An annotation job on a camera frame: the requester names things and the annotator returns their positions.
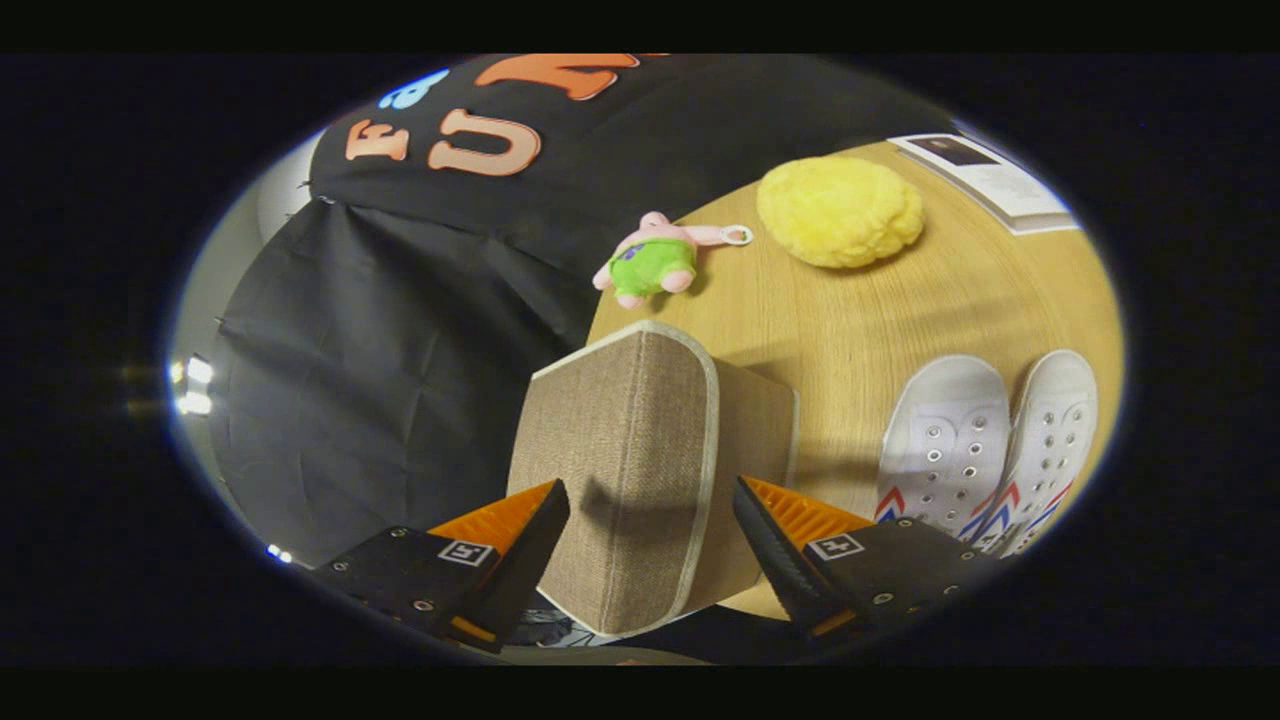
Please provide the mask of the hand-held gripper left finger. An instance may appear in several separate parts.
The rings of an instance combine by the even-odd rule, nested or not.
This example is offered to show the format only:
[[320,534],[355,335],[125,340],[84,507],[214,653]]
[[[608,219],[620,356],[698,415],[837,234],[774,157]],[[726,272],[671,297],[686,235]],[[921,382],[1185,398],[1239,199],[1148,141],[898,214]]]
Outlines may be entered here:
[[570,519],[554,479],[430,530],[389,527],[320,562],[314,578],[439,641],[500,651]]

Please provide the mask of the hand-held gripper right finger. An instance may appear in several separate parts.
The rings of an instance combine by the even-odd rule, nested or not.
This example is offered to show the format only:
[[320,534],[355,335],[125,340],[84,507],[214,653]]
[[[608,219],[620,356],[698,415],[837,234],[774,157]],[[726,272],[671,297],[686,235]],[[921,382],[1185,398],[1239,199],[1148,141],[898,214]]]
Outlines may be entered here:
[[897,630],[1001,573],[998,559],[918,519],[868,521],[753,477],[737,478],[733,515],[809,641]]

